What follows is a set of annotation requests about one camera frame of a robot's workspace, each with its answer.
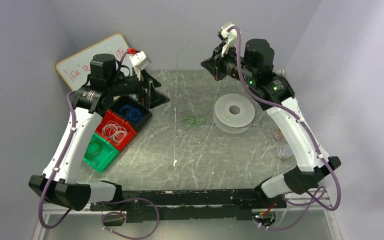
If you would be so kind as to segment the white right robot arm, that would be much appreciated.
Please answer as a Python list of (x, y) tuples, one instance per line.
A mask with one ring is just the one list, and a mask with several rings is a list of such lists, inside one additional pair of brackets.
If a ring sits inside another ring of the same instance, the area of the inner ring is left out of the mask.
[(266, 198), (286, 193), (303, 194), (341, 166), (337, 156), (330, 156), (314, 137), (300, 110), (288, 80), (274, 72), (275, 52), (265, 39), (254, 38), (245, 44), (244, 56), (236, 53), (227, 40), (211, 57), (201, 62), (216, 81), (226, 76), (243, 79), (246, 91), (258, 102), (281, 130), (295, 156), (296, 166), (264, 180), (259, 189)]

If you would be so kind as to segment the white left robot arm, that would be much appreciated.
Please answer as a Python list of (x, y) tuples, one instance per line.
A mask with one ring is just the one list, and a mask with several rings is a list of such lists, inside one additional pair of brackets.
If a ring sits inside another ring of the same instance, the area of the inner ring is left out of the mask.
[(39, 196), (40, 205), (50, 203), (79, 211), (87, 204), (119, 204), (124, 199), (120, 184), (78, 182), (90, 140), (115, 97), (136, 95), (146, 109), (169, 101), (158, 91), (160, 83), (146, 72), (151, 61), (143, 51), (129, 49), (123, 57), (132, 64), (130, 75), (122, 72), (122, 59), (110, 53), (96, 54), (90, 61), (85, 83), (66, 95), (70, 116), (61, 141), (43, 172), (32, 175), (28, 182)]

